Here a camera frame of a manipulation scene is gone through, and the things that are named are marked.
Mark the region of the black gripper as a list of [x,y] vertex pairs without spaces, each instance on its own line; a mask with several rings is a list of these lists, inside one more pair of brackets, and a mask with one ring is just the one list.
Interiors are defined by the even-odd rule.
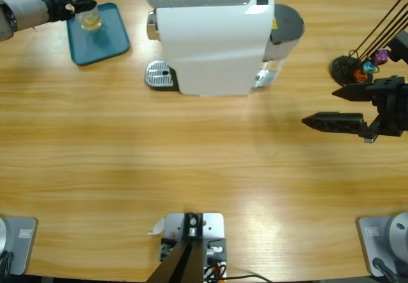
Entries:
[[[75,16],[72,11],[66,9],[66,5],[71,3],[72,0],[43,0],[47,6],[48,21],[58,22],[66,21]],[[75,13],[83,13],[91,11],[97,6],[95,0],[74,0],[73,7]]]
[[350,83],[332,94],[348,101],[372,101],[378,115],[368,125],[362,113],[317,112],[302,119],[312,129],[327,133],[356,134],[365,143],[379,136],[399,137],[407,131],[407,84],[402,76]]

